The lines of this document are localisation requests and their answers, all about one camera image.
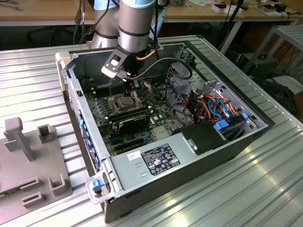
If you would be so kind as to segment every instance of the black cable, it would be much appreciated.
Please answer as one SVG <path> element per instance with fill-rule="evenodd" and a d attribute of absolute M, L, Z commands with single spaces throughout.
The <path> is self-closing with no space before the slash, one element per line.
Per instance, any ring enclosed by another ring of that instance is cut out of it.
<path fill-rule="evenodd" d="M 289 67 L 289 64 L 291 63 L 292 58 L 293 58 L 293 54 L 294 54 L 294 49 L 295 49 L 295 47 L 293 46 L 292 55 L 290 56 L 290 59 L 289 59 L 288 63 L 286 64 L 286 66 L 284 67 L 283 71 L 284 71 L 286 68 L 288 68 L 288 67 Z"/>
<path fill-rule="evenodd" d="M 171 60 L 172 62 L 177 61 L 177 62 L 181 63 L 182 65 L 184 65 L 184 66 L 188 69 L 188 71 L 189 71 L 189 76 L 188 76 L 188 77 L 179 77 L 179 76 L 177 76 L 177 75 L 174 75 L 174 77 L 179 78 L 179 79 L 190 79 L 190 78 L 193 76 L 193 72 L 192 72 L 191 68 L 190 68 L 186 63 L 184 63 L 184 62 L 181 61 L 180 59 L 167 57 L 167 58 L 161 58 L 161 59 L 155 61 L 155 62 L 154 62 L 150 67 L 148 67 L 143 73 L 141 73 L 140 75 L 138 75 L 138 76 L 136 76 L 136 77 L 131 77 L 131 78 L 129 78 L 129 79 L 130 79 L 130 80 L 134 80 L 134 79 L 138 79 L 138 78 L 144 76 L 144 75 L 145 75 L 146 73 L 148 73 L 148 71 L 150 71 L 155 65 L 159 64 L 159 63 L 162 62 L 162 61 L 166 61 L 166 60 Z"/>
<path fill-rule="evenodd" d="M 119 4 L 115 0 L 111 0 L 117 7 L 118 9 L 120 8 Z"/>
<path fill-rule="evenodd" d="M 77 10 L 76 17 L 75 17 L 76 27 L 75 27 L 74 35 L 73 35 L 73 38 L 72 38 L 72 43 L 74 45 L 76 44 L 76 33 L 78 31 L 78 26 L 81 23 L 81 17 L 82 17 L 82 15 L 81 15 L 81 5 L 82 5 L 82 0 L 79 0 L 79 6 L 78 6 L 78 10 Z"/>
<path fill-rule="evenodd" d="M 274 57 L 277 55 L 277 53 L 286 45 L 286 41 L 283 42 L 283 44 L 277 49 Z"/>
<path fill-rule="evenodd" d="M 94 24 L 94 26 L 93 26 L 87 33 L 85 33 L 85 34 L 81 37 L 80 43 L 82 43 L 82 41 L 83 41 L 83 39 L 84 39 L 85 36 L 87 36 L 87 35 L 89 35 L 89 34 L 91 34 L 91 33 L 93 33 L 93 32 L 95 31 L 95 29 L 96 29 L 97 25 L 99 24 L 99 22 L 102 20 L 102 18 L 103 18 L 103 17 L 107 14 L 107 12 L 108 12 L 109 2 L 110 2 L 110 0 L 107 0 L 107 5 L 106 5 L 106 10 L 105 10 L 105 12 L 104 12 L 104 13 L 102 14 L 102 16 L 98 19 L 98 21 Z"/>
<path fill-rule="evenodd" d="M 225 26 L 225 24 L 226 24 L 226 21 L 227 21 L 227 19 L 228 19 L 229 13 L 230 13 L 230 11 L 231 11 L 231 7 L 232 7 L 232 2 L 231 2 L 230 5 L 229 5 L 228 13 L 227 13 L 227 16 L 226 16 L 226 18 L 225 18 L 225 21 L 224 21 L 223 24 L 222 24 L 222 28 L 221 28 L 220 33 L 222 32 L 222 30 L 223 30 L 223 28 L 224 28 L 224 26 Z"/>
<path fill-rule="evenodd" d="M 153 36 L 153 46 L 154 49 L 157 49 L 157 29 L 158 29 L 158 16 L 159 16 L 159 11 L 158 11 L 158 0 L 156 0 L 156 14 L 155 14 L 155 34 Z"/>
<path fill-rule="evenodd" d="M 75 27 L 75 31 L 74 31 L 74 35 L 72 37 L 72 43 L 75 45 L 76 44 L 76 33 L 77 33 L 77 30 L 78 30 L 78 25 L 76 25 Z"/>
<path fill-rule="evenodd" d="M 244 2 L 244 0 L 239 0 L 238 1 L 236 9 L 234 10 L 231 18 L 229 19 L 228 24 L 224 24 L 223 25 L 223 28 L 222 28 L 220 34 L 218 35 L 218 39 L 216 39 L 216 42 L 215 42 L 215 47 L 216 48 L 219 48 L 219 46 L 221 44 L 221 40 L 224 39 L 225 34 L 228 33 L 229 31 L 231 31 L 232 26 L 233 26 L 233 20 L 235 19 L 235 17 L 236 17 L 236 15 L 237 15 L 237 13 L 238 13 L 238 11 L 239 11 L 239 9 L 240 9 L 240 7 L 241 7 L 241 5 L 242 5 L 243 2 Z"/>
<path fill-rule="evenodd" d="M 190 119 L 192 119 L 192 116 L 190 116 L 190 115 L 188 115 L 188 114 L 186 114 L 186 113 L 184 113 L 184 112 L 182 112 L 182 111 L 180 111 L 180 110 L 177 110 L 177 109 L 175 109 L 174 107 L 172 107 L 172 105 L 170 105 L 169 103 L 168 103 L 168 101 L 167 101 L 167 88 L 169 87 L 169 84 L 168 84 L 168 82 L 166 83 L 166 86 L 165 86 L 165 101 L 166 101 L 166 104 L 170 107 L 170 108 L 172 108 L 172 109 L 174 109 L 176 112 L 178 112 L 178 113 L 180 113 L 180 114 L 183 114 L 184 116 L 185 116 L 185 118 L 186 117 L 189 117 Z"/>

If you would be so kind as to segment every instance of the warning label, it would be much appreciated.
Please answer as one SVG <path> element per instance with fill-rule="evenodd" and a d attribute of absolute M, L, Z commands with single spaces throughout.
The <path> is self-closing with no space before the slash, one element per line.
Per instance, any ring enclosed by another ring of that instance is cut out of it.
<path fill-rule="evenodd" d="M 141 153 L 150 173 L 154 176 L 163 173 L 177 165 L 180 165 L 178 158 L 166 143 L 152 150 Z"/>

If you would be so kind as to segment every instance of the aluminum table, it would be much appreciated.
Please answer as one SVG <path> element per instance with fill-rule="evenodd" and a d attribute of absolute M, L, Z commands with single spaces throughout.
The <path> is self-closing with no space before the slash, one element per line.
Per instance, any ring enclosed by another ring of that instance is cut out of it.
<path fill-rule="evenodd" d="M 133 213 L 105 224 L 102 209 L 89 201 L 88 177 L 57 76 L 54 54 L 86 45 L 0 52 L 0 136 L 3 119 L 20 116 L 24 130 L 56 127 L 71 179 L 71 196 L 3 226 L 299 226 L 303 225 L 303 125 L 233 63 L 197 36 L 189 40 L 276 125 L 235 159 L 173 190 Z M 201 63 L 197 68 L 213 75 Z"/>

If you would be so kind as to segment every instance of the wooden desk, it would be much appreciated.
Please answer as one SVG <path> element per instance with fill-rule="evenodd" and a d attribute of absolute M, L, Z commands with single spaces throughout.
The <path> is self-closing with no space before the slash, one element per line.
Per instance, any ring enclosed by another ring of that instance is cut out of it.
<path fill-rule="evenodd" d="M 238 14 L 234 21 L 236 22 L 228 35 L 221 53 L 225 54 L 228 47 L 232 43 L 236 36 L 239 28 L 243 22 L 246 21 L 290 21 L 290 25 L 295 25 L 303 15 L 290 15 L 289 17 L 278 15 L 278 16 L 267 16 L 256 9 L 256 5 L 247 4 L 249 9 L 242 11 Z M 178 6 L 167 6 L 166 7 L 165 23 L 181 23 L 181 22 L 223 22 L 226 19 L 225 13 L 217 13 L 211 9 L 210 5 L 199 6 L 192 2 L 187 2 L 184 7 Z M 275 51 L 281 44 L 281 40 L 277 42 L 273 51 Z"/>
<path fill-rule="evenodd" d="M 22 11 L 0 6 L 0 26 L 74 25 L 79 0 L 17 0 Z M 85 24 L 94 24 L 94 10 L 85 2 Z"/>
<path fill-rule="evenodd" d="M 234 21 L 245 20 L 245 21 L 293 21 L 302 18 L 302 15 L 294 14 L 287 16 L 267 16 L 256 9 L 256 5 L 247 4 L 249 9 L 242 11 L 238 14 Z M 211 9 L 210 5 L 199 6 L 190 1 L 187 1 L 184 7 L 178 6 L 167 6 L 166 8 L 165 22 L 215 22 L 224 21 L 226 13 L 217 13 Z"/>

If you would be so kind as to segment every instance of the silver metal frame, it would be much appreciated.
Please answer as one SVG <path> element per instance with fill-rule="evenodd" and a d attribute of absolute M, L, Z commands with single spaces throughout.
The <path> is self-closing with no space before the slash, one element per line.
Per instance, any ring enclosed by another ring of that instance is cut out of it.
<path fill-rule="evenodd" d="M 260 44 L 256 52 L 252 55 L 251 59 L 243 69 L 243 72 L 248 73 L 250 68 L 252 67 L 253 63 L 256 61 L 256 59 L 259 57 L 261 52 L 264 50 L 266 45 L 269 43 L 269 41 L 272 39 L 274 35 L 280 36 L 279 40 L 276 42 L 276 44 L 272 47 L 272 49 L 269 51 L 270 54 L 274 54 L 279 47 L 279 45 L 282 43 L 283 40 L 288 41 L 295 47 L 299 48 L 301 51 L 303 50 L 303 27 L 302 26 L 274 26 L 271 28 L 263 42 Z"/>

